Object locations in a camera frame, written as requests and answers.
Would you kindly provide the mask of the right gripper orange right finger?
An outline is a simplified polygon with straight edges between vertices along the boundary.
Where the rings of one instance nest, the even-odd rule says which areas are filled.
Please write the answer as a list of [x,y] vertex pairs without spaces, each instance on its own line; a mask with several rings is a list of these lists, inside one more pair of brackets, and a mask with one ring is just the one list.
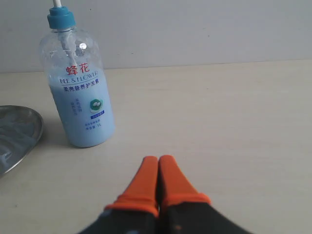
[[175,158],[164,155],[158,161],[160,234],[249,234],[211,206],[179,168]]

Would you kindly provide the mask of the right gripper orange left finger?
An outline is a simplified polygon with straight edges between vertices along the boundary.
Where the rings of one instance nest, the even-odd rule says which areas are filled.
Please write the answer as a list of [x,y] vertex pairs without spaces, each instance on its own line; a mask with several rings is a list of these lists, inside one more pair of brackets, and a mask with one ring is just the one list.
[[146,156],[125,191],[82,234],[155,234],[158,159]]

